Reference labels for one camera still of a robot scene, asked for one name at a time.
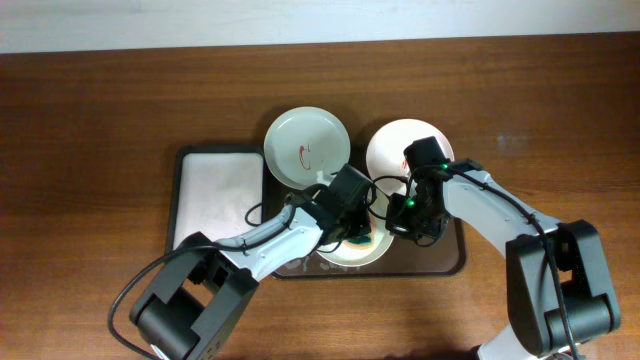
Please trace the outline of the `green yellow scrub sponge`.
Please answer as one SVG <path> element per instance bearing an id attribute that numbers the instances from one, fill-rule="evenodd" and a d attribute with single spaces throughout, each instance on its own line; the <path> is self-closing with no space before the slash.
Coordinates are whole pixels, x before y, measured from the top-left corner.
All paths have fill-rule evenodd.
<path id="1" fill-rule="evenodd" d="M 347 239 L 347 242 L 355 247 L 368 247 L 372 244 L 371 224 L 360 226 L 355 233 Z"/>

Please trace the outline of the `cream white plate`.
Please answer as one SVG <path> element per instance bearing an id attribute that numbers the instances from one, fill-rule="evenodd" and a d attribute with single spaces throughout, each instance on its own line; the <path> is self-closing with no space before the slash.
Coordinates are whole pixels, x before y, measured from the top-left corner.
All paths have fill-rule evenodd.
<path id="1" fill-rule="evenodd" d="M 317 253 L 330 263 L 343 267 L 369 265 L 382 257 L 391 247 L 394 237 L 386 230 L 385 221 L 368 211 L 372 229 L 372 244 L 368 247 L 355 247 L 347 240 L 340 244 L 320 246 Z"/>

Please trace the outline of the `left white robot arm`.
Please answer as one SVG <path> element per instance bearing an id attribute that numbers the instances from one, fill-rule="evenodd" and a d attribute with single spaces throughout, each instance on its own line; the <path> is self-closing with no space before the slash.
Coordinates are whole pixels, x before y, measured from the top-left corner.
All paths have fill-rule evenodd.
<path id="1" fill-rule="evenodd" d="M 259 283 L 282 265 L 367 230 L 373 197 L 326 188 L 288 195 L 272 219 L 235 237 L 189 235 L 132 280 L 157 273 L 129 312 L 148 359 L 212 359 L 226 343 Z"/>

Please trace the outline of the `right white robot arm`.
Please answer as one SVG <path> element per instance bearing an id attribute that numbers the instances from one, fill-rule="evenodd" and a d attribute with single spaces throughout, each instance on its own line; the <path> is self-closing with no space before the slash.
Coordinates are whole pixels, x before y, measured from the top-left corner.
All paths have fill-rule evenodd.
<path id="1" fill-rule="evenodd" d="M 508 325 L 477 359 L 577 359 L 577 347 L 616 331 L 621 310 L 597 229 L 564 223 L 525 204 L 466 159 L 409 161 L 406 192 L 395 194 L 388 229 L 418 240 L 451 216 L 481 234 L 506 260 Z"/>

